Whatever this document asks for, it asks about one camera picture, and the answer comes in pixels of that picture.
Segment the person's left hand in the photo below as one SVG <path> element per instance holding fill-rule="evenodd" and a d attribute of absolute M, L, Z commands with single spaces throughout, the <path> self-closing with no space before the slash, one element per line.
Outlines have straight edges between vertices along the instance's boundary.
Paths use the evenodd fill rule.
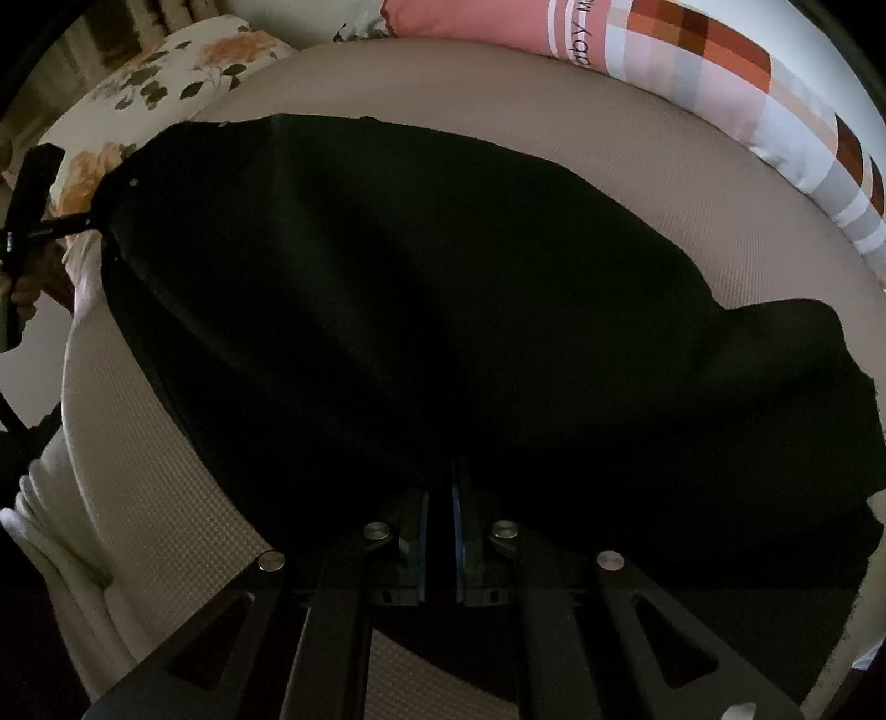
<path fill-rule="evenodd" d="M 24 324 L 32 321 L 38 308 L 40 297 L 48 296 L 56 305 L 63 307 L 69 315 L 75 309 L 75 290 L 68 270 L 63 262 L 65 250 L 57 241 L 48 244 L 33 269 L 15 280 L 11 288 L 11 300 Z"/>

